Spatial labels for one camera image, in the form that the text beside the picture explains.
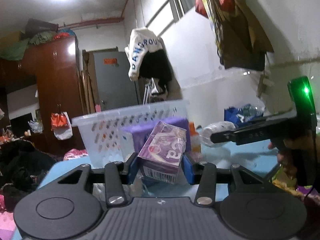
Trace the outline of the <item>person right hand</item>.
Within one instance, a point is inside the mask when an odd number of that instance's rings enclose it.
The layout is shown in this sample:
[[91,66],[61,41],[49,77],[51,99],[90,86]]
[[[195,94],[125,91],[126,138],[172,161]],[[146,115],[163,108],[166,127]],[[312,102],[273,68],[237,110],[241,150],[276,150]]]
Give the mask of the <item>person right hand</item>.
[[319,191],[319,134],[308,132],[303,138],[285,139],[284,144],[289,150],[277,154],[284,172],[299,186],[313,186]]

